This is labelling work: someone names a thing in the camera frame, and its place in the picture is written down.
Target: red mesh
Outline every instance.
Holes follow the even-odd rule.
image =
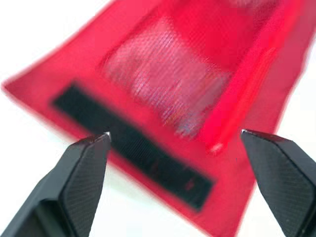
[[[171,1],[106,57],[103,73],[151,106],[163,124],[193,137],[275,5],[276,0]]]

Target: mesh panel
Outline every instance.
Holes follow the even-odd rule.
[[[151,106],[164,125],[194,137],[275,4],[172,1],[107,56],[103,74]]]

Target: red zipper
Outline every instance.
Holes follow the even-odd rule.
[[[201,129],[198,139],[205,143],[208,152],[218,154],[227,145],[231,137],[238,132],[242,120],[246,117],[259,93],[270,65],[276,58],[278,50],[294,26],[296,19],[299,17],[302,5],[300,0],[293,0],[286,7],[286,2],[283,5],[283,9],[281,7],[270,19],[270,24],[273,27],[267,30],[270,36],[271,34],[274,34],[274,36],[266,43],[268,47],[266,47],[257,62],[255,62],[255,67],[248,74],[244,85],[241,86],[237,81],[239,78],[234,77],[227,88],[225,97],[222,98],[225,102],[236,102],[233,105],[229,102],[232,108],[228,111],[225,111],[225,102],[222,104],[219,103],[218,107],[221,108],[214,108],[214,110],[218,109],[217,113],[211,112],[204,127]],[[280,14],[284,16],[281,21],[278,19],[280,18]],[[240,87],[238,90],[231,88],[236,85]]]

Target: white surface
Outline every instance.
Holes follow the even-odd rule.
[[[106,0],[0,1],[0,82],[40,59],[78,30]],[[291,97],[279,135],[295,140],[316,158],[316,47]],[[0,233],[37,181],[71,143],[0,93]],[[92,237],[205,236],[108,166]],[[239,237],[282,237],[258,189]]]

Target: pointed tip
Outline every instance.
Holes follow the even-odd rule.
[[[241,130],[241,137],[242,137],[242,139],[246,135],[256,136],[258,138],[261,138],[261,139],[264,139],[266,141],[270,141],[270,142],[273,142],[273,143],[289,141],[288,139],[285,139],[283,137],[279,137],[279,136],[274,135],[274,134],[265,133],[265,132],[259,132],[259,131],[254,131],[254,130],[248,130],[248,129],[242,129]]]

